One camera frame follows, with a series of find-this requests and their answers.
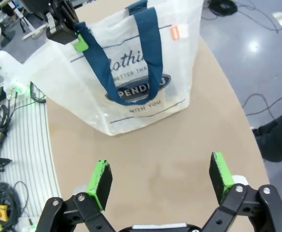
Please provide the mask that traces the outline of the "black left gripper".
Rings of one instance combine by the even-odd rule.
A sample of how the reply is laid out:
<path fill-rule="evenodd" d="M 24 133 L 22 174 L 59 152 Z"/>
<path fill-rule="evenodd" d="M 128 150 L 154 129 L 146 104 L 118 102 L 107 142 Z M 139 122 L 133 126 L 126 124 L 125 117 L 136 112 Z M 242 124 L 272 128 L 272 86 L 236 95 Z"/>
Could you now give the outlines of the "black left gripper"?
<path fill-rule="evenodd" d="M 71 43 L 77 52 L 89 48 L 75 27 L 79 19 L 69 0 L 22 0 L 22 5 L 29 13 L 46 15 L 48 39 L 63 45 Z"/>

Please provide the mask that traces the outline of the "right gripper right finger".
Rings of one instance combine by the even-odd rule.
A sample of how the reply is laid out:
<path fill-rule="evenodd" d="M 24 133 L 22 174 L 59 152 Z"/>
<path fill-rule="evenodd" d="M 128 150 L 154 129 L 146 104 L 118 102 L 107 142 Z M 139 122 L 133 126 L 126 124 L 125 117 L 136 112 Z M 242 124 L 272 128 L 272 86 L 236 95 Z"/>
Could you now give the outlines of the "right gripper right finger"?
<path fill-rule="evenodd" d="M 202 232 L 226 232 L 237 216 L 248 217 L 256 232 L 282 232 L 282 201 L 275 186 L 236 183 L 220 152 L 210 158 L 209 176 L 219 207 L 213 212 Z"/>

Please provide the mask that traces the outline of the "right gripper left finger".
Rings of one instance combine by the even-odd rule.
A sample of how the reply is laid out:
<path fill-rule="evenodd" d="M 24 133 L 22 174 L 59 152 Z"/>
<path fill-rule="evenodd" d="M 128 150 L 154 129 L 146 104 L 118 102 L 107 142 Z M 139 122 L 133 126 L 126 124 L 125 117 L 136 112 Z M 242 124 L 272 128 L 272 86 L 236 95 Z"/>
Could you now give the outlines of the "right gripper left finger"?
<path fill-rule="evenodd" d="M 37 224 L 38 232 L 73 232 L 78 224 L 89 232 L 113 232 L 103 215 L 112 185 L 112 172 L 106 160 L 98 161 L 86 191 L 63 200 L 49 198 Z"/>

